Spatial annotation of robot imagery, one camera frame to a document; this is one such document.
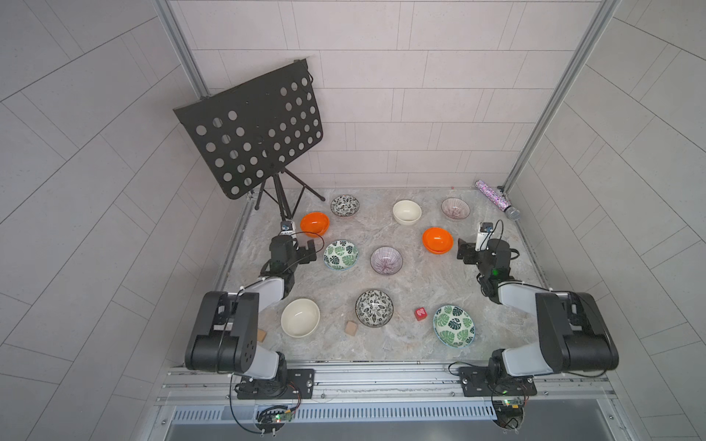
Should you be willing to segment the green leaf bowl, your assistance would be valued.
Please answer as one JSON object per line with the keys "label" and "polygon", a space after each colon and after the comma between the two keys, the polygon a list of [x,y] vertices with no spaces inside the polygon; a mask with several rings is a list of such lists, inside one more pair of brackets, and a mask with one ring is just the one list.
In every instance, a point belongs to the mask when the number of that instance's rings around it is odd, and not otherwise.
{"label": "green leaf bowl", "polygon": [[444,305],[433,315],[433,329],[439,341],[447,347],[468,347],[475,339],[475,325],[461,307]]}
{"label": "green leaf bowl", "polygon": [[325,265],[336,271],[343,271],[353,268],[359,258],[358,247],[348,240],[333,241],[325,248]]}

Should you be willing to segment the cream bowl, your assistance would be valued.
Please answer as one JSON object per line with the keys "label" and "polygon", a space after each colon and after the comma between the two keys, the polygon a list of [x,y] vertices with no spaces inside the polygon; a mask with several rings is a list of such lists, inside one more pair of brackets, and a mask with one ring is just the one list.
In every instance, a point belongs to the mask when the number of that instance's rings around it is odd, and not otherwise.
{"label": "cream bowl", "polygon": [[413,200],[399,200],[393,205],[393,218],[401,225],[414,225],[422,214],[421,207]]}
{"label": "cream bowl", "polygon": [[318,305],[310,299],[292,301],[281,314],[281,328],[287,336],[304,338],[310,336],[318,327],[321,312]]}

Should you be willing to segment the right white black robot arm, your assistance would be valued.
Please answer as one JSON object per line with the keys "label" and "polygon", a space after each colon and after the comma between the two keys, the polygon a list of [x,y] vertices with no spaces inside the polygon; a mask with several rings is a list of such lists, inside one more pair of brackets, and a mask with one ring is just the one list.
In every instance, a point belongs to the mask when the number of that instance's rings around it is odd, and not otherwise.
{"label": "right white black robot arm", "polygon": [[586,371],[603,374],[617,369],[619,352],[593,296],[549,290],[515,279],[510,262],[517,254],[518,250],[500,239],[458,241],[457,258],[477,267],[476,280],[487,299],[537,319],[536,342],[493,352],[488,381],[558,373],[582,377]]}

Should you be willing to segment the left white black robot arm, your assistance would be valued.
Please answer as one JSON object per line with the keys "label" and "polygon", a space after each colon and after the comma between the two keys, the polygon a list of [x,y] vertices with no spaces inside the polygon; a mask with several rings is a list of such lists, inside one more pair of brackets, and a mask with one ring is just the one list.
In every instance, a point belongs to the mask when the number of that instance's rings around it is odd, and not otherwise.
{"label": "left white black robot arm", "polygon": [[200,304],[185,353],[189,370],[231,373],[248,380],[286,380],[286,358],[257,341],[259,314],[292,291],[299,265],[316,261],[314,240],[301,247],[296,236],[270,242],[270,259],[259,279],[237,292],[210,291]]}

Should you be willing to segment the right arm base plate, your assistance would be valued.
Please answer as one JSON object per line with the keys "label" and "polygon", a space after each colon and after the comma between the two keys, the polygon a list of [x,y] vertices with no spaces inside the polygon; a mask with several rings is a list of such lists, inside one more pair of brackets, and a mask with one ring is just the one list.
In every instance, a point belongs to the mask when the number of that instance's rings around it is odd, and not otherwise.
{"label": "right arm base plate", "polygon": [[460,367],[457,376],[466,398],[537,395],[533,376],[512,377],[504,372],[494,373],[488,367]]}

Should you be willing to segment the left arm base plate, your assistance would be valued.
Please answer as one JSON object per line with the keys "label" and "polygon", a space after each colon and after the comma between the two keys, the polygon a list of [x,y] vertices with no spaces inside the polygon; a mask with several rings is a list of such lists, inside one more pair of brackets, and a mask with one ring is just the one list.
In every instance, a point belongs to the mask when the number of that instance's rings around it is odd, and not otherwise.
{"label": "left arm base plate", "polygon": [[238,400],[311,399],[314,377],[314,369],[288,369],[285,377],[274,380],[244,378],[235,386],[236,397]]}

